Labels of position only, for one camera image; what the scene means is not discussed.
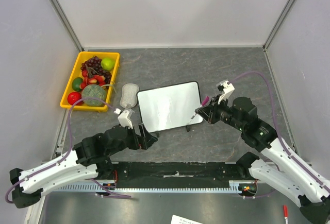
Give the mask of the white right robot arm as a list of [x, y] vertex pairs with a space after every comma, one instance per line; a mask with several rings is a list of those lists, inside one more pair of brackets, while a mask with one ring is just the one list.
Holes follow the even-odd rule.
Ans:
[[329, 223], [329, 180], [316, 172], [289, 147], [276, 130], [258, 117], [257, 108], [246, 97], [234, 99], [229, 107], [219, 97], [195, 110], [205, 121], [218, 121], [239, 130], [244, 142], [280, 167], [271, 167], [248, 152], [237, 161], [241, 179], [253, 177], [276, 189], [300, 209], [311, 223]]

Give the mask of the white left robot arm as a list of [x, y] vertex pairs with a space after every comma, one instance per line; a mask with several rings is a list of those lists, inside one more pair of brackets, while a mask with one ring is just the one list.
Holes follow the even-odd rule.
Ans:
[[140, 133], [133, 128], [116, 125], [103, 133], [84, 138], [63, 155], [38, 167], [10, 171], [12, 189], [6, 194], [8, 203], [18, 209], [37, 203], [42, 196], [80, 180], [103, 180], [114, 175], [111, 155], [126, 148], [147, 150], [158, 139], [143, 124]]

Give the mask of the small black framed whiteboard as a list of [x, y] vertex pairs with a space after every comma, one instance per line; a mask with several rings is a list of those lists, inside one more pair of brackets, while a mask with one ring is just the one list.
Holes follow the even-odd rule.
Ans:
[[141, 121], [150, 133], [203, 122], [195, 113], [202, 103], [197, 81], [142, 90], [137, 93], [137, 100]]

